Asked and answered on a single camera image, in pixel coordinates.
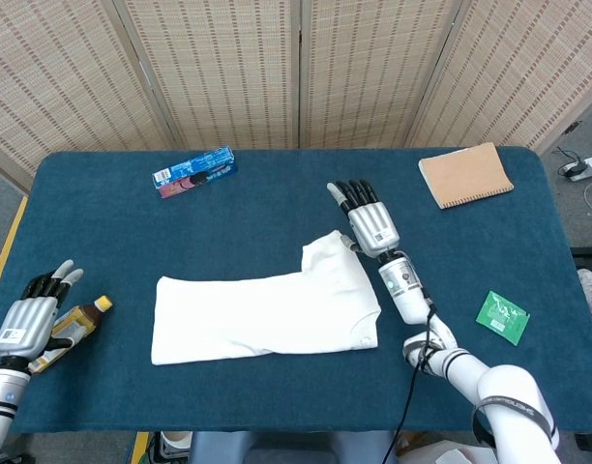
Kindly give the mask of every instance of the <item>yellow bottle cap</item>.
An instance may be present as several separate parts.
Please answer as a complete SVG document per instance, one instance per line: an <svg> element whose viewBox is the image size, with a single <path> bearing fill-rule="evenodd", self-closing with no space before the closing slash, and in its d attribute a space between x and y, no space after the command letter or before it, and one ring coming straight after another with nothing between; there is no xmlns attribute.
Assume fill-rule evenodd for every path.
<svg viewBox="0 0 592 464"><path fill-rule="evenodd" d="M107 297L107 295L102 295L100 298L94 301L94 305L102 312L107 311L113 306L111 300Z"/></svg>

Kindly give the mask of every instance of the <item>plastic bottle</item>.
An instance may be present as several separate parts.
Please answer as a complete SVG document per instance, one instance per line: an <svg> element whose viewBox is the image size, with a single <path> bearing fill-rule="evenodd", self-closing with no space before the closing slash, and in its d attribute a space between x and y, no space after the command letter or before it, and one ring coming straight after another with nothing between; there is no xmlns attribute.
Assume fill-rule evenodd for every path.
<svg viewBox="0 0 592 464"><path fill-rule="evenodd" d="M99 324L105 311L113 306L111 300L102 295L94 301L94 304L83 304L73 307L70 311L60 316L53 327L53 338L68 338L73 342L69 348L46 351L35 361L30 362L29 370L38 373L55 363L68 353L76 344L91 334Z"/></svg>

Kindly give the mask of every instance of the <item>folded white cloth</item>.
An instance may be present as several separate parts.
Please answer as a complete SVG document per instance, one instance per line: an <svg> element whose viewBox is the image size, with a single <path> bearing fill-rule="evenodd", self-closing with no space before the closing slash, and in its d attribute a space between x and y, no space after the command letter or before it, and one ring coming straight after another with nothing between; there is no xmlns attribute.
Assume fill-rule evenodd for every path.
<svg viewBox="0 0 592 464"><path fill-rule="evenodd" d="M302 272L239 281L162 277L152 363L375 348L380 306L338 231L303 246Z"/></svg>

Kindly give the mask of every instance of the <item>spiral binding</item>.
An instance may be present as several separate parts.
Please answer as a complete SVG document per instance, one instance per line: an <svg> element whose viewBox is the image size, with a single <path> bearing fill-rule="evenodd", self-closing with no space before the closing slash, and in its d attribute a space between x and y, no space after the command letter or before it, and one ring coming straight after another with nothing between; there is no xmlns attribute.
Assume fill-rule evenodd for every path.
<svg viewBox="0 0 592 464"><path fill-rule="evenodd" d="M511 191L511 190L513 190L513 186L511 186L511 187L505 187L505 188L499 188L498 190L486 191L485 193L479 193L478 195L466 196L466 197L461 198L459 200L449 201L447 203L443 203L442 204L442 208L451 208L453 206L463 205L464 203L468 203L470 201L481 200L483 198L488 198L490 196L498 195L500 193L506 193L507 191Z"/></svg>

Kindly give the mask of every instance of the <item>blue table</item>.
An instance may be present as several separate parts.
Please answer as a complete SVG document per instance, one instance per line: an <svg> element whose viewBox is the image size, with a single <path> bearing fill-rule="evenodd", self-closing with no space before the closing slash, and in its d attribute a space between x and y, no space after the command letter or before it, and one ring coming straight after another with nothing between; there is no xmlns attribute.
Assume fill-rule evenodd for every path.
<svg viewBox="0 0 592 464"><path fill-rule="evenodd" d="M191 152L57 153L40 167L0 285L0 324L27 280L72 257L67 304L115 302L99 330L29 385L23 431L392 429L411 375L405 326L364 262L382 313L379 347L315 356L153 366L160 276L241 279L299 270L301 246L347 220L329 180L367 178L388 207L459 343L527 368L562 429L592 429L592 321L539 159L501 148L515 190L440 210L417 162L450 151L237 151L239 172L160 199L151 173ZM478 325L489 290L531 313L518 347ZM419 379L408 429L469 429L470 405Z"/></svg>

